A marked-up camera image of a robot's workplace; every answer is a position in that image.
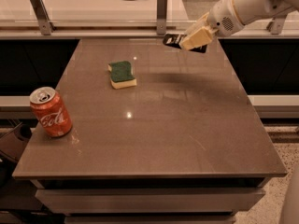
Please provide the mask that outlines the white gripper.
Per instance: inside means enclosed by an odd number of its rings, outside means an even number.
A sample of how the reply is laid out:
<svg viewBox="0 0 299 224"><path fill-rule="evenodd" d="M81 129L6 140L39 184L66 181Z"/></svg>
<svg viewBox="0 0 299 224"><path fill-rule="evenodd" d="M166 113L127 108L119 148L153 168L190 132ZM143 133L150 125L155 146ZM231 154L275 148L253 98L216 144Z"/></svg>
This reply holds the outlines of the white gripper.
<svg viewBox="0 0 299 224"><path fill-rule="evenodd" d="M185 32L179 42L182 49L192 50L208 45L216 35L226 37L241 31L245 24L238 13L237 0L220 0Z"/></svg>

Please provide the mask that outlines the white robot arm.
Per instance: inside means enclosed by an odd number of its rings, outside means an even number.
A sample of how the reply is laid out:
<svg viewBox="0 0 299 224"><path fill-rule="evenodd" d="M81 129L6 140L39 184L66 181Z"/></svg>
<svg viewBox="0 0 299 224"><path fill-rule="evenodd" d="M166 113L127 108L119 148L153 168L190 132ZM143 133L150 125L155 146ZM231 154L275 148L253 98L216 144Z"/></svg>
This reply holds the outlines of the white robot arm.
<svg viewBox="0 0 299 224"><path fill-rule="evenodd" d="M183 45L206 45L215 36L233 35L257 20L278 18L297 9L298 0L219 0L187 29ZM239 213L235 224L299 224L298 130L277 127L272 136L288 173L269 181L264 198L251 210Z"/></svg>

